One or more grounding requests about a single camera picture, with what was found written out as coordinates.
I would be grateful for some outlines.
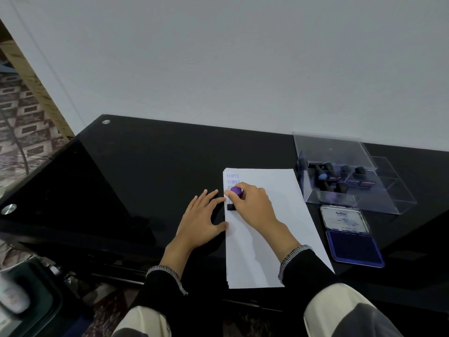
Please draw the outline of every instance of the white stitching on cuff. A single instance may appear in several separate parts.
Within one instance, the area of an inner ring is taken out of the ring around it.
[[[284,278],[284,270],[287,267],[288,263],[298,254],[300,254],[302,251],[305,251],[307,249],[311,249],[313,251],[313,248],[310,247],[309,245],[301,245],[299,247],[296,247],[293,251],[291,251],[289,253],[289,255],[287,255],[285,257],[285,259],[281,262],[281,267],[279,268],[279,275],[278,275],[278,279],[280,280],[280,282],[282,283],[282,279]]]
[[[178,284],[179,290],[182,292],[182,294],[185,296],[188,295],[186,290],[182,287],[181,281],[180,281],[177,273],[175,271],[173,271],[170,267],[164,266],[164,265],[153,266],[148,270],[148,272],[146,272],[145,277],[147,277],[149,275],[149,273],[153,272],[153,271],[165,271],[165,272],[169,273],[173,278],[175,278],[176,283]]]

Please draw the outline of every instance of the stack of paper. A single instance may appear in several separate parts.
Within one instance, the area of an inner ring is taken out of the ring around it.
[[[302,244],[313,248],[316,255],[333,271],[329,257],[304,202],[293,169],[232,169],[223,171],[224,190],[246,182],[264,188],[276,217],[285,223]],[[226,268],[230,289],[283,287],[278,280],[280,263],[265,239],[250,227],[237,211],[225,205]]]

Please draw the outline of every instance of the person's left hand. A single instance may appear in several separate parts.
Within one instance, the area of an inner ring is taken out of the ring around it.
[[[192,250],[204,245],[228,227],[227,222],[213,225],[210,216],[217,204],[224,202],[224,197],[213,198],[218,190],[207,194],[207,190],[195,196],[188,204],[176,233],[177,243]]]

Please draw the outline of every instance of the glossy black tabletop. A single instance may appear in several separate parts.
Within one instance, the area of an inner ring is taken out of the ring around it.
[[[449,153],[366,147],[390,160],[418,204],[400,216],[364,212],[384,269],[334,262],[335,272],[348,281],[445,292]],[[1,208],[17,209],[1,216],[0,232],[38,252],[36,241],[44,239],[73,253],[110,253],[103,263],[143,270],[160,259],[194,195],[223,194],[225,168],[292,169],[296,158],[291,135],[103,115],[2,198]],[[327,248],[318,208],[308,207]],[[214,222],[223,219],[221,206]],[[224,257],[221,234],[194,253],[186,273],[211,270],[225,284]]]

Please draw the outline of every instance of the open ink pad case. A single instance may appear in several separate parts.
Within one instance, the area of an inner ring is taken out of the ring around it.
[[[354,265],[385,267],[382,255],[358,209],[321,206],[330,253],[335,261]]]

